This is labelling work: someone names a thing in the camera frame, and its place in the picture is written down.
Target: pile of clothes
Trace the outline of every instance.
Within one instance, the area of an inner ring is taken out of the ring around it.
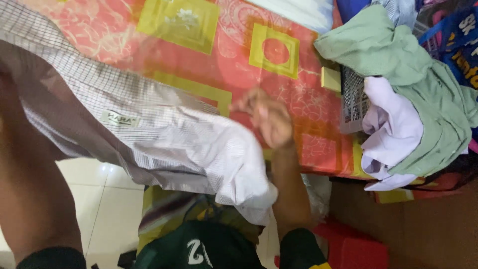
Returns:
[[[468,153],[478,126],[478,91],[460,85],[409,26],[391,19],[383,5],[372,4],[315,41],[323,58],[365,77],[370,108],[363,128],[370,137],[361,164],[380,180],[368,191],[393,190],[443,170]]]

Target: hand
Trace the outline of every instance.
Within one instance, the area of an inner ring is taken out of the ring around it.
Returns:
[[[273,100],[264,90],[255,88],[229,105],[232,112],[245,112],[272,149],[293,146],[293,123],[284,103]]]

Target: yellow square pattern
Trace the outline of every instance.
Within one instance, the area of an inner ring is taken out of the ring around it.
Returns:
[[[146,0],[136,30],[210,55],[218,17],[205,0]]]
[[[232,92],[158,71],[154,73],[154,79],[161,83],[186,90],[194,95],[216,101],[217,109],[219,110],[221,116],[229,117],[228,105],[232,101]]]
[[[262,44],[266,39],[277,39],[289,50],[289,59],[283,64],[274,64],[264,56]],[[299,40],[287,34],[277,32],[272,28],[260,24],[254,24],[252,31],[252,42],[250,44],[249,64],[263,68],[279,75],[297,79],[299,68]]]

